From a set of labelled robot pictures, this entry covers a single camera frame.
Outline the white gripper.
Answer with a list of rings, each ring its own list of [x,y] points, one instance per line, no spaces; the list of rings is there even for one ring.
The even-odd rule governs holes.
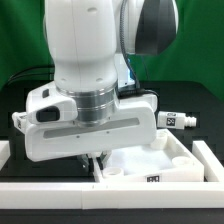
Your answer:
[[[155,100],[144,97],[120,101],[119,110],[99,126],[80,127],[75,122],[31,124],[25,134],[27,157],[34,161],[79,155],[78,161],[91,172],[87,155],[102,152],[98,164],[103,169],[111,151],[152,143],[156,138]]]

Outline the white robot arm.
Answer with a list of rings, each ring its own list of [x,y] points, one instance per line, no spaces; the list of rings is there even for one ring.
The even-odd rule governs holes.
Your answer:
[[[45,0],[52,82],[28,94],[25,148],[42,161],[145,145],[152,98],[118,96],[117,52],[157,55],[175,39],[174,0]]]

